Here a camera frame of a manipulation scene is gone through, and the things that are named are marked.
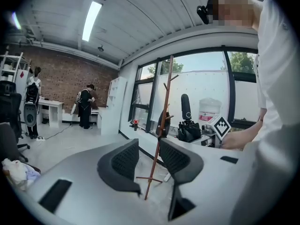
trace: white curved ceiling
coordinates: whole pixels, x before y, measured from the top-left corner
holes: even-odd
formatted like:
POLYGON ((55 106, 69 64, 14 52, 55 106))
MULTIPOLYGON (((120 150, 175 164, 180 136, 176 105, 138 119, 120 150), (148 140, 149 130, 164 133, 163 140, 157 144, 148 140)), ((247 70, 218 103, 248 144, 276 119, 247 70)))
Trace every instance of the white curved ceiling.
MULTIPOLYGON (((24 35, 99 55, 112 63, 172 33, 203 23, 196 13, 207 0, 27 0, 17 16, 24 35), (103 6, 89 42, 83 25, 92 1, 103 6), (103 45, 104 52, 97 47, 103 45)), ((9 40, 20 38, 15 30, 9 40)))

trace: fluorescent light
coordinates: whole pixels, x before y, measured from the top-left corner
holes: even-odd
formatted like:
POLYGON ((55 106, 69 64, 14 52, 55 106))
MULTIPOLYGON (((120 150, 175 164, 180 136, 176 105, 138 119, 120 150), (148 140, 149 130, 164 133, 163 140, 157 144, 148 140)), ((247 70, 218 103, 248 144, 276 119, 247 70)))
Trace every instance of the fluorescent light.
POLYGON ((20 25, 20 23, 18 21, 18 18, 17 18, 17 15, 15 14, 15 12, 13 12, 12 18, 13 18, 15 27, 20 30, 21 29, 21 25, 20 25))
POLYGON ((82 39, 84 41, 87 41, 87 42, 89 41, 90 33, 92 32, 94 22, 96 20, 96 17, 98 15, 98 12, 100 11, 101 7, 102 7, 101 4, 99 4, 97 2, 94 2, 94 1, 90 5, 90 9, 88 11, 88 15, 86 16, 84 29, 83 29, 83 34, 82 34, 82 39))

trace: wooden coat rack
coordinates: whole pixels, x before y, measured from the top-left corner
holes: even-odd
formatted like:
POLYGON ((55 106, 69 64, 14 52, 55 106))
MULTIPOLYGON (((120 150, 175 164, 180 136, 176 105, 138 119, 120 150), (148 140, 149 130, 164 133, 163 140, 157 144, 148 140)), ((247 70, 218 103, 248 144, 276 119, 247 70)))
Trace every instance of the wooden coat rack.
POLYGON ((170 57, 170 68, 169 68, 169 76, 168 76, 168 82, 167 85, 164 83, 165 89, 166 89, 166 93, 165 93, 165 105, 164 105, 164 109, 163 109, 163 117, 160 123, 160 130, 159 130, 159 136, 158 136, 158 141, 157 141, 157 146, 156 146, 156 151, 155 151, 155 156, 154 156, 154 160, 153 160, 153 164, 152 164, 152 169, 151 169, 151 173, 149 177, 136 177, 136 178, 140 178, 140 179, 148 179, 148 187, 147 187, 147 191, 146 191, 146 195, 145 195, 145 200, 147 199, 148 196, 148 192, 149 192, 149 188, 150 188, 150 184, 152 182, 152 180, 156 181, 156 182, 160 182, 162 183, 163 181, 161 180, 157 180, 153 178, 153 173, 155 170, 155 165, 156 162, 158 160, 158 153, 159 153, 159 148, 160 148, 160 138, 163 134, 163 130, 165 128, 165 120, 167 119, 171 119, 174 116, 169 116, 166 118, 166 114, 167 114, 167 108, 168 108, 168 101, 169 101, 169 94, 170 94, 170 86, 171 86, 171 81, 173 79, 175 79, 176 77, 178 77, 179 75, 176 75, 175 77, 171 78, 172 76, 172 69, 173 69, 173 56, 170 57))

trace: brick wall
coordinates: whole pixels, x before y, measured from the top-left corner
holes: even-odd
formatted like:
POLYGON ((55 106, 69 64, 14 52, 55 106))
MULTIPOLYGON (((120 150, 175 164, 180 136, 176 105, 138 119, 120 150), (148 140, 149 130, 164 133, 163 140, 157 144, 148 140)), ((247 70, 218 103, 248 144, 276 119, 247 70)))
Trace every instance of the brick wall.
POLYGON ((93 84, 96 99, 93 107, 105 107, 110 81, 118 77, 118 71, 93 61, 73 56, 68 53, 49 49, 22 46, 10 46, 9 54, 24 53, 31 59, 31 68, 41 67, 39 78, 42 81, 42 96, 50 100, 63 102, 63 109, 70 113, 76 95, 93 84))

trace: white floor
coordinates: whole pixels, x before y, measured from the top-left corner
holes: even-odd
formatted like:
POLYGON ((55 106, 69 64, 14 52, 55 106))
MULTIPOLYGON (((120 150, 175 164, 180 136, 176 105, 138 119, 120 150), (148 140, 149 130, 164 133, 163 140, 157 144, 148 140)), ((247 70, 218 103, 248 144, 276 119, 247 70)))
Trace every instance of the white floor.
MULTIPOLYGON (((23 131, 26 131, 25 125, 22 124, 23 131)), ((114 136, 101 136, 96 126, 91 130, 82 129, 79 125, 74 124, 69 127, 68 124, 63 124, 59 129, 49 128, 49 125, 41 124, 37 128, 39 136, 49 138, 45 142, 32 140, 23 134, 24 139, 19 140, 19 144, 27 143, 30 149, 22 148, 19 151, 28 158, 28 164, 33 165, 41 170, 41 174, 48 171, 50 168, 58 164, 66 157, 92 148, 104 146, 118 141, 124 141, 125 138, 121 134, 114 136)), ((151 172, 153 160, 140 152, 140 159, 135 169, 135 176, 148 177, 151 172)), ((154 178, 163 180, 167 170, 156 165, 154 178)), ((144 200, 144 194, 147 190, 148 180, 135 179, 142 190, 141 200, 144 200)), ((167 222, 167 215, 172 197, 173 179, 162 184, 153 181, 148 193, 148 199, 145 206, 149 207, 149 212, 153 217, 157 218, 158 224, 167 222)))

